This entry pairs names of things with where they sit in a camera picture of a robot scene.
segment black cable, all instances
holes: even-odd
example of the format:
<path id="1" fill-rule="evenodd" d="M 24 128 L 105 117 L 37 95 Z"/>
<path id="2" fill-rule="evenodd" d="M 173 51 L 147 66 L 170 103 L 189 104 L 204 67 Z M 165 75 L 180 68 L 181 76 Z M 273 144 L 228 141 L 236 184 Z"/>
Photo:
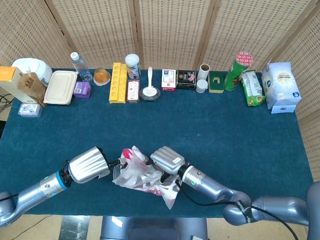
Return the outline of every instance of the black cable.
<path id="1" fill-rule="evenodd" d="M 212 202 L 212 203 L 199 203 L 195 200 L 193 200 L 186 192 L 185 190 L 182 188 L 182 186 L 180 185 L 179 183 L 179 180 L 177 179 L 175 181 L 176 185 L 180 188 L 180 190 L 182 191 L 182 193 L 191 201 L 193 202 L 194 204 L 196 205 L 199 205 L 199 206 L 204 206 L 204 207 L 207 207 L 207 206 L 214 206 L 214 205 L 221 205 L 221 204 L 233 204 L 233 205 L 237 205 L 237 202 L 235 201 L 218 201 L 218 202 Z M 295 240 L 299 240 L 296 233 L 294 232 L 294 230 L 285 222 L 283 221 L 281 218 L 277 217 L 276 215 L 274 215 L 273 213 L 271 212 L 268 212 L 266 210 L 263 210 L 262 208 L 259 208 L 259 207 L 256 207 L 256 206 L 252 206 L 251 205 L 251 208 L 252 209 L 255 209 L 257 211 L 260 211 L 264 214 L 267 214 L 275 219 L 277 219 L 280 223 L 282 223 L 287 229 L 289 229 L 289 231 L 292 233 L 293 237 Z"/>
<path id="2" fill-rule="evenodd" d="M 0 202 L 1 202 L 1 201 L 4 201 L 4 200 L 8 200 L 8 199 L 13 199 L 13 198 L 15 198 L 16 196 L 18 196 L 18 194 L 14 194 L 14 195 L 11 195 L 11 196 L 7 196 L 7 197 L 5 197 L 5 198 L 1 198 L 1 199 L 0 199 Z"/>
<path id="3" fill-rule="evenodd" d="M 32 225 L 31 227 L 27 228 L 26 230 L 24 230 L 23 232 L 21 232 L 18 236 L 12 238 L 11 240 L 15 240 L 17 239 L 19 236 L 21 236 L 22 234 L 24 234 L 26 231 L 32 229 L 34 226 L 38 225 L 39 223 L 41 223 L 43 220 L 51 217 L 52 215 L 49 215 L 49 216 L 45 216 L 44 218 L 42 218 L 40 221 L 38 221 L 37 223 L 35 223 L 34 225 Z"/>
<path id="4" fill-rule="evenodd" d="M 0 105 L 0 113 L 12 105 L 14 100 L 12 99 L 10 101 L 6 98 L 6 96 L 10 96 L 10 95 L 11 95 L 10 93 L 0 95 L 0 103 L 2 104 Z"/>

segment water bottle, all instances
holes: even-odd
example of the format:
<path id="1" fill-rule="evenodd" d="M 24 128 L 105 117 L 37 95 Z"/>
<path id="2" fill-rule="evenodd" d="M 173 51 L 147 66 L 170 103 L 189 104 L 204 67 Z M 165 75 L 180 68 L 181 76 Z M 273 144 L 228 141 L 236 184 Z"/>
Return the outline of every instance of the water bottle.
<path id="1" fill-rule="evenodd" d="M 94 78 L 89 72 L 89 69 L 84 61 L 84 59 L 77 53 L 73 52 L 70 54 L 72 63 L 78 75 L 80 75 L 83 82 L 91 82 Z"/>

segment white box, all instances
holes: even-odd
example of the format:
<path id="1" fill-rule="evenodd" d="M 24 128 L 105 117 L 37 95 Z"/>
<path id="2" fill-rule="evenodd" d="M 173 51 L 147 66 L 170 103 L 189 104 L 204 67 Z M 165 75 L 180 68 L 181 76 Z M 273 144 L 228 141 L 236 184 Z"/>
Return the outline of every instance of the white box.
<path id="1" fill-rule="evenodd" d="M 25 104 L 37 104 L 38 101 L 18 89 L 22 72 L 13 66 L 0 66 L 0 87 Z"/>
<path id="2" fill-rule="evenodd" d="M 176 90 L 176 70 L 162 69 L 162 91 L 175 91 Z"/>
<path id="3" fill-rule="evenodd" d="M 293 113 L 301 100 L 290 62 L 268 63 L 262 70 L 262 86 L 272 113 Z"/>

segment small purple package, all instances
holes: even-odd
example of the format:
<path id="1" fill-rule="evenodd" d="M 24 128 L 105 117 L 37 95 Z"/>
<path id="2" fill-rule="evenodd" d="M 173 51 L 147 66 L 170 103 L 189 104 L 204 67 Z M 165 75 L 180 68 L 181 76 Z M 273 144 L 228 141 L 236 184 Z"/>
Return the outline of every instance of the small purple package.
<path id="1" fill-rule="evenodd" d="M 73 96 L 77 99 L 88 99 L 90 97 L 91 86 L 89 82 L 77 81 L 73 90 Z"/>

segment plastic bag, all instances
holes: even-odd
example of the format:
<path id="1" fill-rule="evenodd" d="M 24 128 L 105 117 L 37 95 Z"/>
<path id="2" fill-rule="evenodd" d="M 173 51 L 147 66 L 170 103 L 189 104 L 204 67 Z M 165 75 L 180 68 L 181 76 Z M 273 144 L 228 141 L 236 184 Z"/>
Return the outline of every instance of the plastic bag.
<path id="1" fill-rule="evenodd" d="M 126 160 L 126 165 L 122 168 L 114 168 L 113 183 L 128 189 L 162 196 L 166 206 L 169 209 L 173 207 L 179 192 L 175 183 L 178 176 L 170 176 L 161 184 L 160 178 L 163 171 L 147 165 L 149 159 L 135 146 L 132 149 L 124 149 L 121 158 Z"/>

